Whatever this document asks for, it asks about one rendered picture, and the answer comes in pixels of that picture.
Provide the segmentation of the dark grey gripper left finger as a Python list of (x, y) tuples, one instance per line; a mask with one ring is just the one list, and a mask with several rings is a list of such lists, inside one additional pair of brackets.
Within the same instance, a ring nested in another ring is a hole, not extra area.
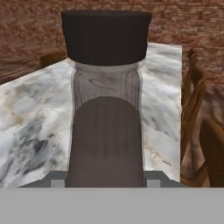
[(24, 185), (24, 188), (63, 188), (66, 177), (66, 171), (50, 171), (44, 178)]

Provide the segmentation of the glass shaker with black cap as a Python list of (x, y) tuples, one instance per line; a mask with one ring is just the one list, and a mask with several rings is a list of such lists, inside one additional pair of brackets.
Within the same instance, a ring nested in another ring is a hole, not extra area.
[(73, 61), (68, 187), (142, 187), (144, 167), (138, 64), (146, 56), (151, 14), (64, 10)]

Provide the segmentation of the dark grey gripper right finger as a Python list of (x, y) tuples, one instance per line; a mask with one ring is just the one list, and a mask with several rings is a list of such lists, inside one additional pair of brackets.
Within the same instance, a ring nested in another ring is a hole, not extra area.
[(183, 184), (169, 179), (163, 171), (144, 171), (143, 175), (146, 187), (184, 187)]

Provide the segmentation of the brown wooden chair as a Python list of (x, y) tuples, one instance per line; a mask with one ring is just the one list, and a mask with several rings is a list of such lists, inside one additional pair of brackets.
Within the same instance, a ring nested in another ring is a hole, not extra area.
[(189, 68), (182, 80), (181, 95), (180, 182), (185, 186), (202, 187), (209, 179), (211, 187), (224, 188), (224, 129), (212, 118), (203, 118), (199, 126), (203, 164), (192, 177), (184, 172), (187, 148), (207, 90), (205, 72), (198, 65), (198, 54), (194, 49), (189, 51), (188, 59)]
[(42, 68), (48, 67), (52, 64), (55, 64), (57, 62), (60, 62), (64, 60), (67, 57), (67, 54), (65, 51), (56, 51), (56, 52), (49, 52), (45, 55), (42, 55), (39, 58), (39, 64)]

